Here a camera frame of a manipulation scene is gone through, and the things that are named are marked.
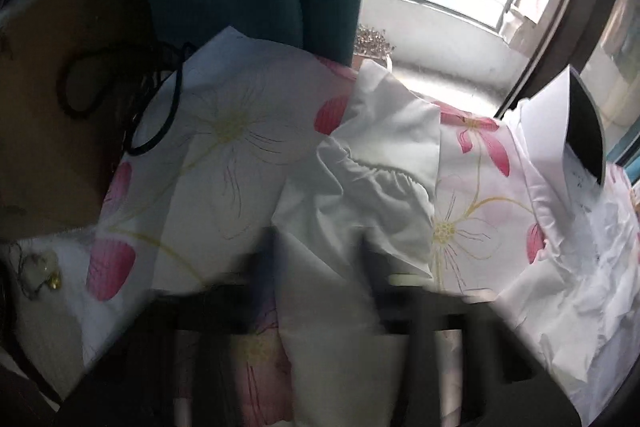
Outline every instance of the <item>pink flower print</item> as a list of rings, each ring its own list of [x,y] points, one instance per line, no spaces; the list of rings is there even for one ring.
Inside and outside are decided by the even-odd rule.
[[[538,223],[534,223],[527,230],[527,258],[529,264],[536,260],[538,252],[545,248],[545,234]]]
[[[348,96],[337,96],[324,102],[316,114],[314,129],[327,136],[330,135],[340,125],[348,102]]]
[[[124,202],[129,192],[131,173],[132,168],[129,162],[123,162],[118,165],[102,203],[101,217],[111,216]]]
[[[98,301],[113,298],[124,285],[136,260],[136,251],[116,239],[96,239],[86,275],[86,288]]]
[[[356,71],[352,70],[350,67],[343,64],[338,64],[338,62],[334,62],[332,60],[329,60],[328,58],[320,57],[319,55],[314,55],[314,57],[319,62],[324,64],[327,68],[329,68],[331,72],[336,76],[340,76],[341,78],[350,80],[351,82],[355,82],[358,73],[356,73]]]
[[[458,143],[462,147],[463,154],[473,149],[471,134],[480,137],[489,153],[489,158],[494,165],[504,175],[509,176],[510,163],[509,156],[504,146],[494,136],[500,129],[492,118],[472,115],[467,111],[460,111],[444,102],[433,102],[440,107],[440,123],[462,127],[458,131]]]
[[[278,334],[275,308],[255,334],[236,337],[236,387],[246,427],[293,419],[291,366]]]
[[[200,334],[197,331],[175,330],[175,397],[193,399],[193,369]]]

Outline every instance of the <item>bedding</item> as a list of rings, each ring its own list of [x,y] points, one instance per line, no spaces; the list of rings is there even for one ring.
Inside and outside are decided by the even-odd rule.
[[[553,337],[534,313],[551,294],[530,288],[543,284],[549,261],[562,266],[566,241],[553,242],[562,217],[540,203],[536,186],[556,192],[535,178],[517,119],[481,118],[418,97],[373,62],[353,81],[348,68],[232,29],[185,63],[170,133],[150,153],[123,158],[95,230],[24,244],[53,249],[63,273],[60,293],[19,307],[20,340],[60,394],[149,290],[201,288],[252,251],[272,221],[284,260],[275,300],[261,303],[255,334],[236,342],[247,425],[388,425],[403,342],[374,334],[377,317],[351,257],[363,228],[433,289],[499,295],[497,305],[559,378],[583,424],[593,420],[640,352],[640,244],[628,178],[607,167],[604,213],[590,217],[584,207],[593,201],[582,189],[594,191],[593,181],[562,150],[566,201],[582,216],[582,228],[567,236],[590,227],[603,231],[593,244],[620,232],[625,240],[618,254],[589,264],[609,290],[588,305],[610,317],[596,327],[590,362],[564,364],[559,373],[553,350],[542,346],[561,345],[564,333]],[[172,90],[170,79],[136,141],[162,125]],[[613,215],[625,218],[622,228]],[[574,291],[576,280],[563,280],[562,291]],[[575,331],[593,326],[584,318]],[[456,396],[460,375],[451,369],[443,383],[446,396]],[[188,391],[178,398],[188,401]],[[445,416],[455,418],[457,401],[445,404]]]

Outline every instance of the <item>wall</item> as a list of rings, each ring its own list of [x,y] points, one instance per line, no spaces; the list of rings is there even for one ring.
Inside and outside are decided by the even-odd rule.
[[[523,25],[518,31],[518,35],[515,39],[510,41],[510,47],[516,49],[523,55],[533,58],[536,48],[542,42],[546,32],[550,26],[558,17],[558,10],[564,0],[548,0],[544,7],[542,14],[538,17],[533,17],[533,13],[539,13],[537,9],[526,9],[526,3],[521,4],[521,9],[524,15],[528,16],[533,21],[537,21],[535,25]]]
[[[393,60],[506,92],[529,62],[497,34],[407,0],[362,0],[360,23],[385,30]]]
[[[640,48],[639,9],[640,0],[616,0],[600,42],[580,74],[600,109],[607,152],[640,118],[640,66],[635,59]]]

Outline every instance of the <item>black cable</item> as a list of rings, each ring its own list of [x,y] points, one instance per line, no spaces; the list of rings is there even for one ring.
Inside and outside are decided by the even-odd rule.
[[[6,261],[8,264],[11,262],[9,256]],[[0,259],[0,344],[14,331],[17,320],[11,288],[9,270]]]
[[[166,55],[163,53],[165,50],[168,50],[170,52],[173,60],[168,60],[166,58]],[[159,46],[143,46],[140,44],[132,44],[130,42],[116,42],[115,44],[111,44],[110,46],[99,50],[92,50],[76,54],[65,63],[63,68],[60,70],[60,74],[58,75],[58,79],[56,81],[56,95],[58,97],[58,105],[69,118],[72,118],[74,120],[85,120],[89,118],[98,109],[98,107],[100,107],[100,104],[102,104],[105,97],[107,97],[116,86],[118,79],[112,78],[98,91],[95,98],[88,105],[88,107],[83,109],[72,107],[67,98],[66,88],[69,73],[78,62],[92,57],[116,54],[125,51],[134,51],[142,55],[146,55],[146,58],[148,58],[154,66],[151,68],[151,71],[149,71],[148,74],[145,75],[144,80],[140,86],[140,90],[136,95],[133,103],[134,110],[132,112],[132,117],[130,118],[129,124],[125,129],[123,143],[124,152],[129,153],[129,155],[131,156],[142,155],[146,152],[149,152],[156,145],[158,145],[174,123],[175,115],[180,104],[180,96],[182,93],[182,65],[184,61],[188,57],[190,57],[195,50],[196,47],[190,42],[186,42],[180,50],[170,44],[167,44],[166,42],[161,42]],[[158,93],[158,90],[160,89],[162,84],[164,84],[164,81],[161,80],[161,72],[166,70],[175,70],[174,95],[172,98],[169,115],[162,124],[162,127],[160,128],[158,133],[156,133],[153,138],[140,146],[133,146],[132,141],[138,129],[140,121],[142,120],[142,116],[144,115],[147,107],[149,106],[155,95]]]
[[[158,145],[162,138],[169,132],[172,124],[175,120],[175,114],[178,112],[178,106],[180,105],[180,96],[182,94],[182,65],[184,61],[195,51],[195,46],[189,42],[185,43],[180,50],[180,58],[178,62],[178,67],[175,71],[175,87],[174,87],[174,95],[171,99],[171,108],[169,109],[169,115],[167,115],[166,120],[162,124],[160,130],[155,134],[153,138],[143,143],[140,146],[134,147],[132,145],[133,137],[138,130],[138,126],[140,125],[140,121],[142,120],[142,116],[145,114],[146,108],[149,106],[151,101],[154,99],[156,93],[164,82],[158,84],[151,92],[147,94],[142,104],[140,105],[140,109],[137,110],[133,117],[131,118],[131,123],[127,127],[124,135],[124,150],[130,156],[140,156],[146,152],[149,152],[156,145]]]

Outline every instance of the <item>white wall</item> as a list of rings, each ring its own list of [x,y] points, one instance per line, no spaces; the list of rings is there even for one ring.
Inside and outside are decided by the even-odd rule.
[[[362,0],[360,23],[386,30],[393,60],[490,89],[511,89],[529,62],[482,26],[412,1]]]
[[[632,82],[625,80],[598,45],[580,77],[600,110],[609,152],[640,117],[640,75]]]

